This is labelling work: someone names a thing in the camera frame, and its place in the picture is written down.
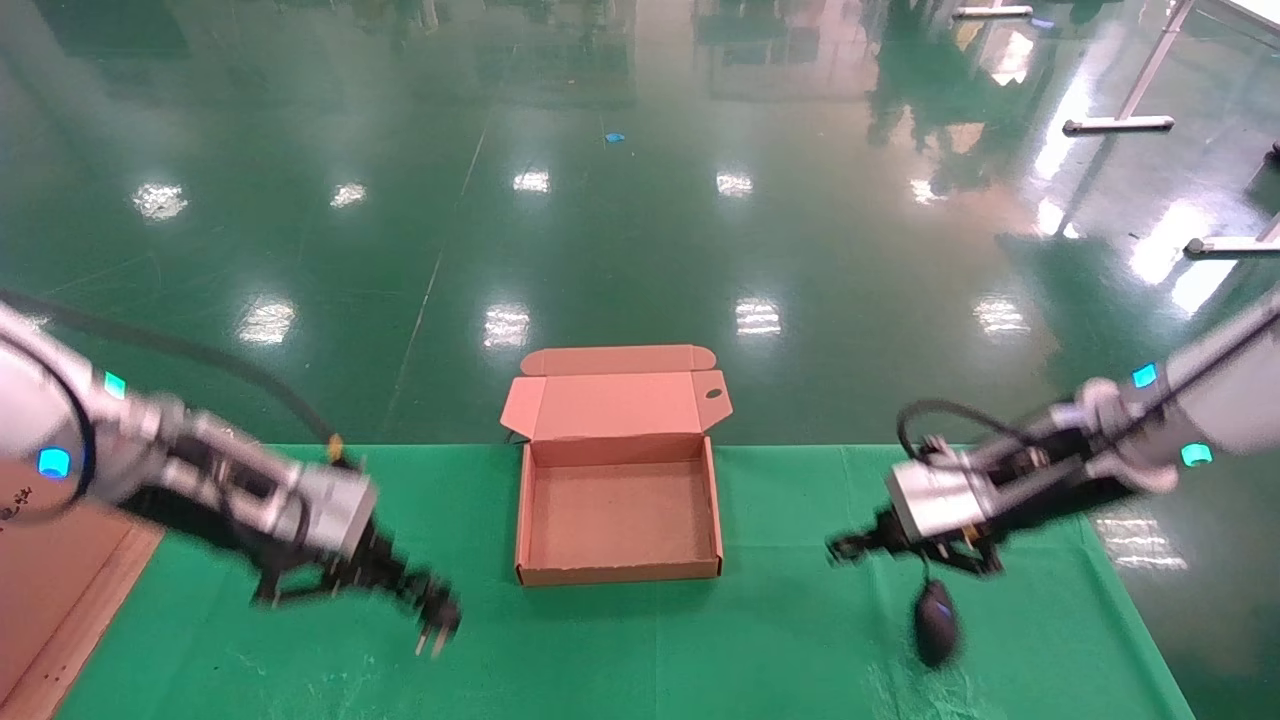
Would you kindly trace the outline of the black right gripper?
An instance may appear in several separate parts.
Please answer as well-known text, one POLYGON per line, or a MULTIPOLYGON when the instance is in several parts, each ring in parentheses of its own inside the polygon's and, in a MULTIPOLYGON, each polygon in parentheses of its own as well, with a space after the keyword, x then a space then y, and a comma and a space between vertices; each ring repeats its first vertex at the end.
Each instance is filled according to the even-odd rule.
MULTIPOLYGON (((1116 475, 1088 468, 1096 445, 1092 430, 1071 428, 1032 430, 1028 442, 989 437, 966 448, 965 464, 995 507, 965 537, 923 539, 922 553, 973 577, 995 577, 1004 573, 1000 547, 1011 534, 1135 497, 1116 475)), ((897 512, 882 509, 869 530, 832 536, 826 551, 833 565, 852 565, 873 553, 909 553, 909 538, 897 512)))

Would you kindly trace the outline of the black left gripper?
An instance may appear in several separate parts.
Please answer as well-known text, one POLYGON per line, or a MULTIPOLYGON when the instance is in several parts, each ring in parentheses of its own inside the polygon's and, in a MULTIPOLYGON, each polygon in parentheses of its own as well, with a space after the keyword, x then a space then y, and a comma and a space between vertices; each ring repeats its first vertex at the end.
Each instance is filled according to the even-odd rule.
POLYGON ((376 525, 365 528, 340 565, 306 566, 306 462, 216 415, 166 415, 127 427, 125 447, 127 512, 247 559, 261 574, 251 603, 276 607, 349 591, 388 594, 410 607, 451 602, 451 585, 426 568, 411 568, 376 525), (320 574, 284 584, 297 568, 320 574))

